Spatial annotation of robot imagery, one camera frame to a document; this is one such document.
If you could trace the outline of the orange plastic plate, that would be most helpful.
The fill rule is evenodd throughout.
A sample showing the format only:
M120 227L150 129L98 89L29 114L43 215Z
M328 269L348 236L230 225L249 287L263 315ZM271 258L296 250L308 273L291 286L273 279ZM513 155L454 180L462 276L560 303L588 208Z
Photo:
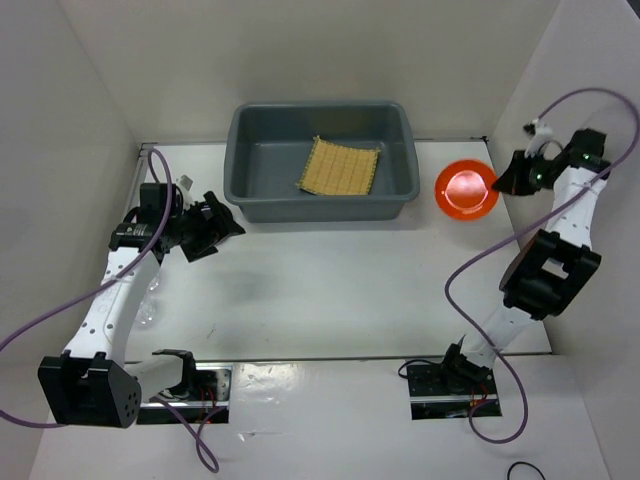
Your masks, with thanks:
M458 221L475 221L488 215L500 194L492 188L497 176L491 166L464 158L445 167L434 184L439 209Z

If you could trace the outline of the bamboo mat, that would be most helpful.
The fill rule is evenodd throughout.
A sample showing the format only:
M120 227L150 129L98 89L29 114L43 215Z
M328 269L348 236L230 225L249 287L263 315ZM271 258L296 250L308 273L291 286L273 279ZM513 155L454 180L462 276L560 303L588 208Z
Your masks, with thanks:
M335 144L316 135L296 186L319 196L365 196L371 191L379 148Z

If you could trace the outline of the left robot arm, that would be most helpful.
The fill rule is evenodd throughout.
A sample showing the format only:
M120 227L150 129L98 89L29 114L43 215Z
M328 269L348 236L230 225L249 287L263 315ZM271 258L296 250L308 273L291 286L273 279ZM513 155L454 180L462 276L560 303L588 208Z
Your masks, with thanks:
M138 206L111 234L101 291L63 352L39 365L38 380L58 424L127 428L141 405L163 391L180 400L211 391L212 380L198 372L191 352L161 349L126 366L126 347L171 249L194 262L244 232L211 191L195 201L183 182L141 186Z

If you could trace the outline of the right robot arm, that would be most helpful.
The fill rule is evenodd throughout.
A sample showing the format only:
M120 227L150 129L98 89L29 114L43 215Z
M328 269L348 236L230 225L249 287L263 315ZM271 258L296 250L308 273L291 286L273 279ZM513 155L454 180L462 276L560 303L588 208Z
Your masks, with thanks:
M501 305L474 331L469 343L452 344L438 369L438 381L450 393L485 381L499 353L525 329L548 316L560 315L595 274L600 254L592 249L591 222L599 194L607 184L603 157L606 136L576 131L552 159L544 156L552 130L534 121L524 150L513 153L493 190L529 196L554 194L554 217L547 220L507 267L499 284Z

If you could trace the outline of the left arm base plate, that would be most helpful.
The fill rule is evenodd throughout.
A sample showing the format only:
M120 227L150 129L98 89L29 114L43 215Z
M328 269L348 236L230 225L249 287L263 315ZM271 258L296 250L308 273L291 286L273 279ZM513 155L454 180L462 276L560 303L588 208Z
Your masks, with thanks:
M130 373L141 387L138 424L176 424L170 408L191 425L228 422L231 363L172 358L132 365Z

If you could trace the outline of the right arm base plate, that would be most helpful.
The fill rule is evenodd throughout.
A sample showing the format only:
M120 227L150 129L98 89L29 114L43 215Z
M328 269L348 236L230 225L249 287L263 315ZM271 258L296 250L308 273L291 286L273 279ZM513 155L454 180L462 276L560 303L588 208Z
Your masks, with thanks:
M444 380L438 363L426 358L405 361L397 371L407 382L413 420L500 417L498 391L492 373L481 383L462 379Z

